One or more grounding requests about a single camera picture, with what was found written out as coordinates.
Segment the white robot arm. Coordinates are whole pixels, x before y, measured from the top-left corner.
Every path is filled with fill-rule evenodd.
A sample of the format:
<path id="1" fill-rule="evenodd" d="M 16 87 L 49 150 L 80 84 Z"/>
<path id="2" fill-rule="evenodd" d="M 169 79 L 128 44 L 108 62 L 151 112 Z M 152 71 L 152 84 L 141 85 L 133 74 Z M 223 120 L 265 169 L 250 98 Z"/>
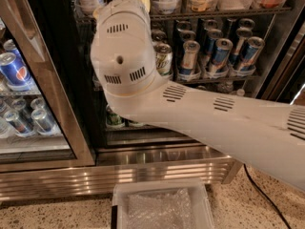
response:
<path id="1" fill-rule="evenodd" d="M 305 190 L 305 107 L 201 91 L 155 66 L 150 0 L 96 8 L 91 62 L 118 115 L 187 135 Z"/>

